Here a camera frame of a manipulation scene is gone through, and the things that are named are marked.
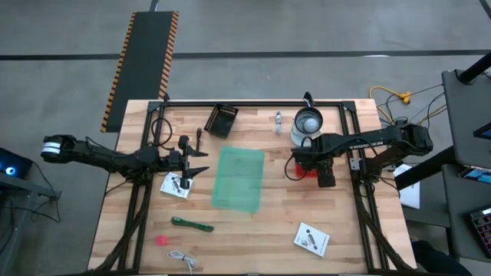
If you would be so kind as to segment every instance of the paper sheet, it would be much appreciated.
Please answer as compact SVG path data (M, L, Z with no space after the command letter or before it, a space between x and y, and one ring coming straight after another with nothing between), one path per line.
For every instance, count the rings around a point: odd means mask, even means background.
M394 170L394 177L404 173L405 171L412 168L412 166L408 166L406 164L402 164L398 166ZM408 186L400 192L400 203L404 206L419 209L420 208L420 183L414 183L411 186Z

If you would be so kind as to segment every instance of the small black plastic crate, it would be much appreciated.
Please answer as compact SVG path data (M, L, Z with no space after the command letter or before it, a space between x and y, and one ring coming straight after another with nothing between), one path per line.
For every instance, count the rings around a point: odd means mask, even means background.
M470 219L487 258L491 258L491 208L471 213Z
M235 107L223 103L216 104L206 122L205 130L212 135L226 138L230 133L233 121L236 119L238 112L239 110Z

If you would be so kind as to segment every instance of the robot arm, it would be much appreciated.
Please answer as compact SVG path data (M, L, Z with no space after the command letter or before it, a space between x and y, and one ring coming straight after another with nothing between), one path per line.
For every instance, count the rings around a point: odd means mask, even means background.
M365 149L372 146L390 146L374 158L359 160L364 181L379 176L381 170L409 155L423 156L433 150L428 129L405 122L396 122L382 130L342 136L336 133L322 134L311 142L311 146L292 149L295 162L304 171L317 170L319 187L335 186L332 166L334 157L348 150Z
M44 138L41 157L50 163L69 163L72 161L100 167L109 173L120 173L126 179L137 181L144 173L181 171L180 187L189 189L188 179L209 167L190 169L188 156L208 156L195 151L189 145L189 137L181 136L178 147L183 151L170 150L168 156L160 157L155 146L144 146L131 154L114 152L103 146L77 140L71 135L54 135Z

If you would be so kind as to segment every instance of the translucent green plastic sheet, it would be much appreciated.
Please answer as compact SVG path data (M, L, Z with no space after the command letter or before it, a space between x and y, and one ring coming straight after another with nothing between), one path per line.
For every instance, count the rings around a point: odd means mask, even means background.
M264 158L261 150L223 147L213 190L213 207L257 212L261 205Z

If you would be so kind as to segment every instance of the blue light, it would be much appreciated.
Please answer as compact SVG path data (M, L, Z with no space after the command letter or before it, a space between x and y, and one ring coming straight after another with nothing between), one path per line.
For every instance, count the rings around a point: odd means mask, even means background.
M15 168L14 167L8 167L5 169L5 172L7 173L8 176L13 176L15 173Z

